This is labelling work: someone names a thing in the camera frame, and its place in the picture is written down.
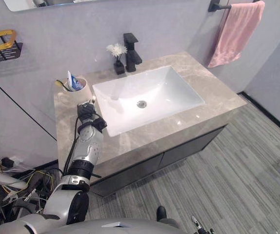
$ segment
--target sink drain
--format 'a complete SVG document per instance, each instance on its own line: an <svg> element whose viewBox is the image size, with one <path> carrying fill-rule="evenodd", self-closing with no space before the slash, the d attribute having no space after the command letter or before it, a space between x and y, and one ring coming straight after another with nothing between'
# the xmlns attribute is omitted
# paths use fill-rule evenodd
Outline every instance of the sink drain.
<svg viewBox="0 0 280 234"><path fill-rule="evenodd" d="M139 108L145 108L146 107L146 101L138 101L137 102L137 106L139 107Z"/></svg>

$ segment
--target faucet handle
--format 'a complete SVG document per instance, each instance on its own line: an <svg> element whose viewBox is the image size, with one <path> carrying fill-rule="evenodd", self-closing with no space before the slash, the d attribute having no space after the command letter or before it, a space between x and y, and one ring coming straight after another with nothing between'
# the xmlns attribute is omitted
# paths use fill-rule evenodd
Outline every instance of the faucet handle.
<svg viewBox="0 0 280 234"><path fill-rule="evenodd" d="M124 33L124 42L135 43L138 42L137 38L132 33Z"/></svg>

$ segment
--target black baseboard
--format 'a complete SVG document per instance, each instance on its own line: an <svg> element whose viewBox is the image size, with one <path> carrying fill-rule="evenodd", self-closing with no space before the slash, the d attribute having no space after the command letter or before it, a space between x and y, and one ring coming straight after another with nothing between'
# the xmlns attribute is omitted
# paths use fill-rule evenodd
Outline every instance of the black baseboard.
<svg viewBox="0 0 280 234"><path fill-rule="evenodd" d="M35 167L34 169L35 169L36 171L43 170L43 169L46 169L46 168L48 168L48 167L50 167L50 166L52 166L52 165L55 165L55 164L57 164L57 163L58 163L58 160L56 159L56 160L54 160L54 161L45 163L45 164L43 164L43 165L41 165L41 166ZM28 173L30 173L30 171L20 172L20 173L17 173L17 174L15 174L15 175L13 175L12 177L17 179L17 178L20 178L20 177L22 177L22 176L27 175Z"/></svg>
<svg viewBox="0 0 280 234"><path fill-rule="evenodd" d="M240 92L238 95L244 96L254 106L256 106L264 115L266 115L272 122L274 122L280 128L280 121L275 118L269 111L267 111L262 105L260 105L255 99L249 96L246 92Z"/></svg>

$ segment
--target black faucet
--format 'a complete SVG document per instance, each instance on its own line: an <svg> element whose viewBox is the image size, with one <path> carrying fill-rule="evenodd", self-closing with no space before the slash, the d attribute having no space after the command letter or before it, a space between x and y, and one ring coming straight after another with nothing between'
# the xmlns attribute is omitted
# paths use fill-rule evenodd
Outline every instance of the black faucet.
<svg viewBox="0 0 280 234"><path fill-rule="evenodd" d="M136 70L135 64L142 63L142 59L135 51L135 42L137 38L132 33L124 33L124 45L127 48L126 53L126 70L127 72L134 72Z"/></svg>

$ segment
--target toothbrush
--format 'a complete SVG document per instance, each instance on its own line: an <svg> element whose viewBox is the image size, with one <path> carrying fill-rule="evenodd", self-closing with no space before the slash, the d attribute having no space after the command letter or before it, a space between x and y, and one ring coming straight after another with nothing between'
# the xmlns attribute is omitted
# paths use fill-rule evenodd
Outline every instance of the toothbrush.
<svg viewBox="0 0 280 234"><path fill-rule="evenodd" d="M60 81L60 80L57 79L56 81L54 81L54 83L55 83L57 86L64 87L64 89L66 89L68 92L72 92L71 90L69 90L69 89L63 84L62 81Z"/></svg>

